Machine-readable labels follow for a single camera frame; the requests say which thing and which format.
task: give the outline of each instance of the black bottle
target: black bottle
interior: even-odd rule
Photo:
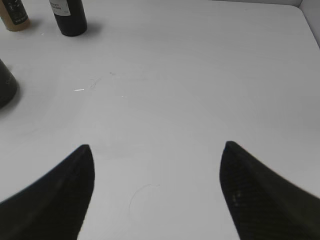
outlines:
[[[82,0],[49,0],[58,27],[63,35],[73,37],[87,30]]]
[[[15,96],[18,83],[0,59],[0,108],[6,105]]]

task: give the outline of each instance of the dark cylindrical container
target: dark cylindrical container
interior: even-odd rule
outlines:
[[[15,96],[18,83],[9,69],[0,59],[0,108]]]
[[[63,35],[73,37],[87,30],[82,0],[49,0],[56,23]]]

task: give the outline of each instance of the bottle label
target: bottle label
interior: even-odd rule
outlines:
[[[19,25],[28,19],[28,15],[21,0],[2,0],[14,25]]]
[[[67,0],[49,0],[49,1],[54,14],[59,16],[71,15]]]

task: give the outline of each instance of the tan bottle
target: tan bottle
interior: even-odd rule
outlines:
[[[0,0],[0,16],[9,31],[21,31],[30,25],[21,0]]]

